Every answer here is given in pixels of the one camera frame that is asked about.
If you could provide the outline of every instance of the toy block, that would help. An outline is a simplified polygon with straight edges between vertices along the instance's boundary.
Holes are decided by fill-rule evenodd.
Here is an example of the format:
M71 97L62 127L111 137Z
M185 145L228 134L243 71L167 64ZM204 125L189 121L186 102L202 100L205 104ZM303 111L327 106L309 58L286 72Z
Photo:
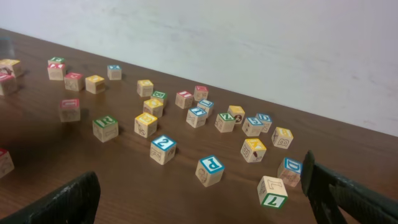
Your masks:
M49 72L50 80L58 80L58 81L63 81L63 77L65 76L66 73L64 64L50 64L47 67L47 71Z
M12 75L0 73L0 95L6 96L17 91L17 80Z
M12 59L0 60L0 73L18 77L23 74L21 61Z
M109 141L119 135L119 123L107 115L93 121L93 132L101 142Z
M0 178L14 170L14 163L12 162L10 153L0 148Z
M151 96L154 91L154 84L150 80L138 80L137 93L141 97Z
M142 113L136 117L134 131L144 138L148 138L154 134L157 129L157 117L149 114Z
M264 125L257 118L246 118L242 125L243 132L251 137L251 136L259 136Z
M163 103L163 106L166 106L167 102L167 93L162 93L161 91L155 91L152 96L150 96L151 99L156 99L159 100L160 102Z
M176 148L177 143L175 141L166 135L162 135L161 137L152 141L152 144L150 145L149 156L160 165L164 165L166 162L173 159Z
M55 63L55 64L60 64L60 63L65 63L65 59L64 58L60 58L60 57L53 57L49 60L49 65Z
M269 115L267 115L267 114L260 114L260 113L258 113L258 114L256 115L256 118L258 118L258 119L261 121L261 123L264 124L264 127L262 127L261 132L262 132L262 133L268 133L269 128L270 128L271 125L272 125L272 119L271 119L271 117L270 117Z
M291 158L285 157L278 168L277 176L282 179L284 184L295 187L300 182L303 164Z
M235 124L241 124L244 118L244 110L241 106L229 106L227 111L235 118Z
M105 79L98 75L87 77L86 90L93 94L105 91Z
M195 107L188 110L187 123L194 128L203 126L206 123L206 118L207 112L200 107Z
M122 68L119 65L108 65L109 80L121 80Z
M181 109L189 108L192 106L193 95L187 91L177 93L175 97L175 104Z
M257 186L257 193L263 207L282 208L287 200L283 181L275 177L262 177Z
M159 118L163 115L163 103L156 99L146 100L143 111Z
M208 100L201 100L198 102L198 107L204 109L207 112L207 117L209 117L211 115L211 112L213 112L213 106L214 103Z
M61 122L72 122L80 120L79 99L62 100L59 107Z
M193 97L195 101L207 100L209 95L209 90L205 86L195 86L195 91L193 92Z
M267 148L260 139L246 139L244 140L241 154L246 162L261 162L266 151Z
M220 113L217 115L215 126L221 133L231 132L235 126L235 119L229 113Z
M208 156L199 160L195 173L200 182L208 187L219 182L223 172L224 165L215 156Z
M287 149L293 141L293 134L289 129L276 127L271 140L274 146Z
M65 76L65 89L80 91L85 87L85 81L82 74L70 72Z

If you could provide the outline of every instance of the wall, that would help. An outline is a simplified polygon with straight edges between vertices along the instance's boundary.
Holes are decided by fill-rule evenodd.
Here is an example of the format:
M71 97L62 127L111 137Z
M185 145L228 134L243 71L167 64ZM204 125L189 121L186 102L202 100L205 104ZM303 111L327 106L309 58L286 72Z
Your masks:
M4 29L398 136L396 0L4 4Z

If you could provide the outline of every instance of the brown table surface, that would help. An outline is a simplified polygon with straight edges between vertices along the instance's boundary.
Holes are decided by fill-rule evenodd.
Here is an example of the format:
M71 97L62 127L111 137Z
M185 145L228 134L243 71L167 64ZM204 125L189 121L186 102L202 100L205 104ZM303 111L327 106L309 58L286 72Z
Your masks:
M96 223L316 223L300 184L285 186L289 197L280 210L261 207L256 190L263 175L276 176L282 158L303 161L309 149L324 166L398 199L394 136L208 85L215 110L204 126L194 129L185 122L187 109L175 105L175 94L204 84L0 31L12 38L25 70L17 79L19 91L0 98L0 146L10 151L16 167L0 180L0 218L93 170L101 184ZM106 91L74 92L65 90L64 82L50 81L47 60L54 56L66 58L69 72L105 77ZM122 67L123 80L108 80L106 66L112 64ZM148 99L136 92L142 79L169 94L157 132L148 139L134 132L134 118ZM62 124L57 107L69 98L80 99L81 121ZM229 105L242 106L246 116L272 116L271 130L259 137L267 147L262 162L249 164L240 154L248 138L241 125L232 133L215 128L216 114ZM102 143L93 135L91 122L107 114L118 119L120 135ZM276 126L293 132L288 150L271 144ZM149 157L150 142L161 134L177 142L175 157L164 166ZM199 159L212 154L225 171L220 182L206 188L195 169Z

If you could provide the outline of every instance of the black object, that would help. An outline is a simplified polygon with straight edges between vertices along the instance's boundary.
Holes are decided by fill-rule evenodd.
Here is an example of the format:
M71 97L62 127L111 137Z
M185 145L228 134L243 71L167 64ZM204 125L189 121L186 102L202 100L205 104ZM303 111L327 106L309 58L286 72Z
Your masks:
M315 162L309 151L303 162L302 190L318 223L347 223L342 208L360 223L398 224L398 203Z
M18 212L0 224L92 224L101 188L94 172L87 172Z

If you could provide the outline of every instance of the wooden table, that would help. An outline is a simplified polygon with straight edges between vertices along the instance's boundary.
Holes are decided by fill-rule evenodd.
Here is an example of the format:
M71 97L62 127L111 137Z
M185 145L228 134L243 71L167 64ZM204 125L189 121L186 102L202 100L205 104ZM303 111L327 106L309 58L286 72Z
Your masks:
M240 95L213 86L214 113L194 129L185 122L187 109L175 105L175 94L193 91L190 80L52 44L6 30L14 41L25 75L19 91L0 99L0 146L10 150L15 170L0 180L0 218L10 215L76 176L93 170L101 184L96 223L316 223L301 185L286 186L288 201L280 210L260 206L256 187L263 175L276 176L284 157L302 161L311 149L317 161L371 190L398 199L398 138L314 114ZM68 71L106 77L106 66L119 64L123 80L109 81L99 95L65 90L50 81L47 60L64 57ZM150 79L169 94L157 132L145 139L134 132L143 101L137 80ZM82 119L61 123L60 100L79 98ZM240 105L247 116L268 113L271 131L260 135L267 152L262 162L248 164L240 154L246 135L215 128L217 113ZM120 135L106 143L93 135L92 120L110 114ZM276 126L288 128L294 140L288 150L271 144ZM149 157L150 142L161 134L177 141L174 159L161 166ZM225 165L222 180L208 188L195 176L198 160L214 154Z

